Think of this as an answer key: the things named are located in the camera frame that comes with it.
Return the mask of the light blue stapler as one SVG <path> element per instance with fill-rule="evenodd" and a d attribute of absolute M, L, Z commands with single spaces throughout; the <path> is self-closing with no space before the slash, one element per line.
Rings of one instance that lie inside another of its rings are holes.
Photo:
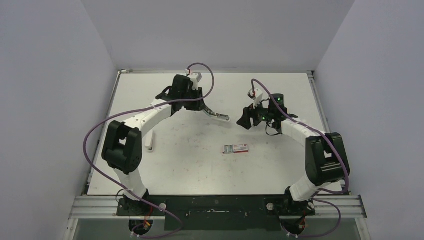
<path fill-rule="evenodd" d="M 214 112 L 209 107 L 205 107 L 205 109 L 203 109 L 202 111 L 208 117 L 210 117 L 212 119 L 215 119 L 215 120 L 218 120 L 218 121 L 222 121 L 222 122 L 230 122 L 231 121 L 231 117 L 229 115 L 225 115 L 225 114 Z"/>

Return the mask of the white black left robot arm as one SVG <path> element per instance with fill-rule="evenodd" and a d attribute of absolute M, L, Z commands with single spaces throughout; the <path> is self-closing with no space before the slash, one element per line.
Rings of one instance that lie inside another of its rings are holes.
<path fill-rule="evenodd" d="M 125 191 L 124 196 L 131 200 L 129 208 L 136 215 L 144 215 L 149 210 L 149 201 L 146 199 L 148 189 L 139 172 L 143 157 L 143 137 L 182 108 L 204 112 L 219 121 L 228 122 L 231 119 L 230 116 L 214 112 L 206 106 L 203 89 L 199 87 L 201 78 L 200 73 L 177 74 L 172 85 L 158 94 L 146 111 L 125 121 L 114 120 L 108 125 L 101 157 L 117 174 Z"/>

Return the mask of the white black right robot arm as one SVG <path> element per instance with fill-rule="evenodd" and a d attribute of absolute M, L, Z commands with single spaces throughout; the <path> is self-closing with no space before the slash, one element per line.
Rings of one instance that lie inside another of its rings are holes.
<path fill-rule="evenodd" d="M 286 213 L 296 214 L 302 209 L 303 201 L 311 199 L 326 186 L 348 178 L 350 167 L 339 133 L 317 130 L 297 115 L 288 113 L 283 94 L 272 94 L 267 99 L 267 107 L 263 106 L 260 90 L 250 90 L 247 95 L 252 104 L 243 109 L 237 121 L 239 126 L 249 130 L 264 122 L 277 134 L 292 138 L 305 149 L 305 174 L 288 188 L 290 196 L 282 201 Z"/>

